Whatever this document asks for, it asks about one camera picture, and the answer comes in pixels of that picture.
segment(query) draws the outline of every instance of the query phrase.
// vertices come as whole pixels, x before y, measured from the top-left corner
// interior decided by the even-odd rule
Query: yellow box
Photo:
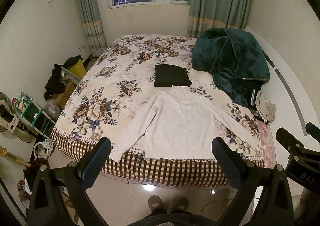
[[[77,77],[79,77],[80,79],[82,79],[87,73],[81,60],[79,60],[75,65],[70,66],[68,70],[72,72],[74,75],[76,75]]]

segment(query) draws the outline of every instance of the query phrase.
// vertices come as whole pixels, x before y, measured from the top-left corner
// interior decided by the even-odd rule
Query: clear plastic bag
[[[44,110],[54,121],[58,120],[61,113],[58,104],[54,100],[47,100]]]

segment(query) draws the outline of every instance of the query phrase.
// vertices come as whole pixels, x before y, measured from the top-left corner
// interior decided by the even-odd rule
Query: sweater sleeve
[[[240,138],[243,142],[249,144],[252,149],[258,148],[258,140],[254,138],[241,124],[239,124],[236,120],[230,117],[226,112],[224,112],[221,108],[212,105],[214,110],[214,118],[220,121],[223,125],[225,125],[232,133],[234,133],[238,138]]]
[[[158,96],[156,93],[151,99],[141,108],[138,114],[130,121],[120,138],[113,146],[109,158],[119,163],[124,152],[130,149],[138,139],[145,134],[146,129],[151,124],[158,110]]]

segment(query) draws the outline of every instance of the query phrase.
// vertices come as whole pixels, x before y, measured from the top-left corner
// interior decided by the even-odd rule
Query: white wall
[[[252,0],[247,25],[294,71],[320,119],[320,21],[306,0]]]
[[[141,4],[108,9],[98,0],[108,45],[121,35],[160,34],[186,36],[189,6]]]
[[[88,48],[76,0],[16,0],[0,24],[0,91],[11,98],[23,90],[43,105],[53,65],[79,54],[86,59],[86,49],[78,48],[83,43]],[[33,144],[7,131],[0,133],[0,146],[28,161]],[[23,168],[0,157],[0,175],[20,206],[16,185]]]

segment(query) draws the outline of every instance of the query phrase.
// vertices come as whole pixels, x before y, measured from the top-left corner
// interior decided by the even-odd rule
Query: foot
[[[154,209],[163,209],[164,205],[163,202],[161,201],[160,197],[157,196],[156,194],[151,195],[148,200],[148,205],[151,211]]]
[[[186,211],[189,207],[189,200],[185,197],[179,198],[172,207],[172,211]]]

